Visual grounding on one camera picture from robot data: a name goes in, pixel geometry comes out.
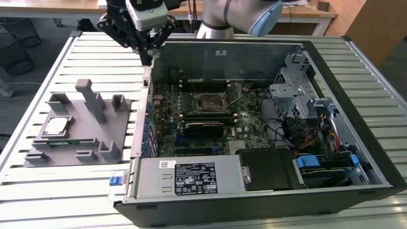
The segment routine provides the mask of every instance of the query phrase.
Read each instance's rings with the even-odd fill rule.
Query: motherboard
[[[248,82],[159,84],[159,157],[233,155],[239,149],[271,147],[259,116],[264,91]]]

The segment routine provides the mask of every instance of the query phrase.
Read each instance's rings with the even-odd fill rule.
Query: circuit board
[[[159,157],[180,156],[179,149],[212,148],[213,155],[229,155],[228,143],[240,148],[271,147],[267,130],[258,107],[264,89],[248,89],[247,83],[232,83],[223,92],[185,93],[176,85],[160,85],[155,95],[155,112],[159,134]],[[228,113],[231,122],[224,124],[219,138],[187,139],[183,135],[181,117],[185,114]]]

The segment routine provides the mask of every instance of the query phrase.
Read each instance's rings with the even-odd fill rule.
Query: gray plastic post
[[[100,106],[100,102],[93,94],[92,91],[92,81],[89,79],[79,79],[76,81],[76,91],[83,94],[84,100],[87,102],[87,106],[96,118],[96,121],[99,123],[105,123],[107,122],[107,117],[103,113],[103,107]]]
[[[92,162],[97,160],[97,155],[95,154],[93,150],[77,150],[75,157],[81,162]]]
[[[49,160],[49,157],[45,153],[39,152],[35,154],[27,154],[25,160],[32,164],[47,163]]]
[[[79,144],[83,147],[97,147],[100,145],[97,138],[93,138],[92,141],[80,141]]]
[[[33,142],[32,144],[32,147],[36,148],[36,150],[41,151],[44,149],[52,149],[51,145],[47,144],[47,142]]]
[[[105,160],[113,160],[119,157],[120,151],[113,141],[111,141],[109,146],[100,142],[99,153]]]
[[[51,109],[56,114],[59,113],[68,113],[64,104],[71,103],[65,93],[52,93],[51,98],[47,102]]]
[[[99,92],[95,93],[95,97],[96,97],[96,100],[97,100],[97,102],[99,102],[99,104],[101,106],[101,110],[104,110],[105,109],[104,100],[103,100],[101,95],[100,95]]]
[[[127,111],[128,105],[127,105],[123,94],[115,94],[112,96],[112,106],[113,106],[115,111],[117,111],[117,110]]]

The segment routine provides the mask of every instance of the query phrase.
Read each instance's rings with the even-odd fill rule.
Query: cable on floor
[[[17,82],[17,83],[7,83],[7,84],[36,84],[36,85],[41,85],[41,83],[35,83],[35,82]]]
[[[9,134],[0,134],[0,137],[12,137]]]

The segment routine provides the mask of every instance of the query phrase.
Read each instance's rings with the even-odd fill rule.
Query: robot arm
[[[133,49],[144,66],[151,66],[156,49],[175,31],[175,18],[168,16],[168,11],[179,8],[183,1],[107,0],[107,14],[97,27],[124,48]],[[200,38],[232,38],[219,36],[221,31],[232,34],[232,27],[255,36],[266,35],[283,11],[279,0],[205,0],[203,6],[201,28],[205,30]],[[159,29],[153,36],[149,35],[152,29]]]
[[[175,18],[168,10],[179,8],[184,0],[107,0],[107,13],[97,27],[124,47],[140,55],[141,64],[151,66],[153,50],[175,31]]]

